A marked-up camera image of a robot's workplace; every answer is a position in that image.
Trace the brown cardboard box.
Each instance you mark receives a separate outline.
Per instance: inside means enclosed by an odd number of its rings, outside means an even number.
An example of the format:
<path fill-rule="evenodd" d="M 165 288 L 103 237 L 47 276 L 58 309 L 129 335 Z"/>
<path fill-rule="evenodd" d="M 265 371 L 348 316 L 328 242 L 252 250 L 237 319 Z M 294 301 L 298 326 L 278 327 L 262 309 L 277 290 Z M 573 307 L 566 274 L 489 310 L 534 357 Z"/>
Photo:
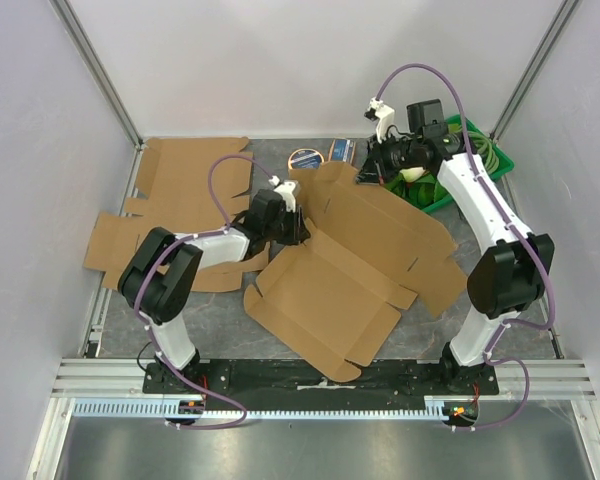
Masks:
<path fill-rule="evenodd" d="M 336 382 L 360 376 L 415 300 L 437 317 L 467 283 L 443 224 L 356 174 L 343 162 L 291 171 L 310 237 L 243 297 L 253 320 Z"/>

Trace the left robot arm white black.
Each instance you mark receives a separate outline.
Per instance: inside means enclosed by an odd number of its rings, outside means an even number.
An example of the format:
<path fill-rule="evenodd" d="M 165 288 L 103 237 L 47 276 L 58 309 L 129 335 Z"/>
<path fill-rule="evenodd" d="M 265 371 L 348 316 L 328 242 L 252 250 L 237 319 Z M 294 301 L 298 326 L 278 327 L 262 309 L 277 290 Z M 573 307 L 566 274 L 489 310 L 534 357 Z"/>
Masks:
<path fill-rule="evenodd" d="M 165 382 L 188 393 L 199 382 L 199 353 L 190 340 L 182 311 L 200 270 L 240 263 L 260 254 L 271 242 L 295 246 L 310 238 L 299 184 L 287 180 L 261 189 L 249 208 L 226 227 L 175 234 L 162 227 L 149 231 L 121 274 L 117 290 L 139 313 L 165 365 Z"/>

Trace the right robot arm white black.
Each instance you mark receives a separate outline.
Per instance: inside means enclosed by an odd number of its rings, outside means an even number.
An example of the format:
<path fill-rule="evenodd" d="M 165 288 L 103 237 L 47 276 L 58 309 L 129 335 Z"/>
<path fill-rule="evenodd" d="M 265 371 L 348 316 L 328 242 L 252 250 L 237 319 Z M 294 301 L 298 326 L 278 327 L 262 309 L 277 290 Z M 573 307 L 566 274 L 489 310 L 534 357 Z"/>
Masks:
<path fill-rule="evenodd" d="M 371 99 L 366 117 L 375 132 L 358 184 L 388 186 L 409 174 L 431 174 L 460 208 L 471 227 L 481 257 L 467 280 L 471 308 L 439 361 L 438 381 L 457 394 L 485 368 L 505 329 L 549 290 L 546 280 L 555 245 L 536 235 L 504 200 L 485 166 L 470 131 L 450 129 L 439 100 L 407 108 L 409 132 L 393 133 L 395 111 Z"/>

